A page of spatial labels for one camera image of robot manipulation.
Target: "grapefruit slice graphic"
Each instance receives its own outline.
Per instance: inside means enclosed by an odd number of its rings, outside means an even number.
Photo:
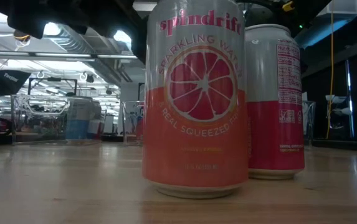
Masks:
[[[181,116],[216,121],[236,103],[234,72],[213,50],[192,51],[174,66],[166,87],[172,106]]]

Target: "can lid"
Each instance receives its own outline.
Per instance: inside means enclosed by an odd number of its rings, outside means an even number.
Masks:
[[[283,29],[285,31],[287,31],[290,34],[290,30],[288,29],[288,27],[282,26],[282,25],[278,25],[278,24],[260,24],[260,25],[254,25],[254,26],[250,26],[250,27],[246,27],[245,30],[249,31],[252,29],[258,29],[258,28],[278,28],[278,29]]]

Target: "spindrift logo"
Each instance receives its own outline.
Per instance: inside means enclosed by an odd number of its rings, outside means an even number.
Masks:
[[[8,75],[8,73],[5,73],[5,74],[4,74],[4,77],[7,78],[7,79],[9,79],[9,80],[12,80],[12,81],[14,81],[14,82],[17,82],[17,78]]]
[[[240,34],[242,24],[238,23],[236,17],[232,17],[229,13],[226,13],[225,17],[215,17],[214,10],[210,10],[208,15],[185,15],[185,10],[179,11],[179,16],[168,19],[167,21],[160,22],[160,31],[167,29],[167,36],[173,35],[173,29],[177,26],[189,26],[189,25],[209,25],[216,27],[224,27]]]

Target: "table surface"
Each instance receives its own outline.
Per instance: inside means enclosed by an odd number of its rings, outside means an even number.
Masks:
[[[355,151],[312,148],[295,180],[212,200],[159,194],[141,158],[122,144],[0,147],[0,223],[357,223]]]

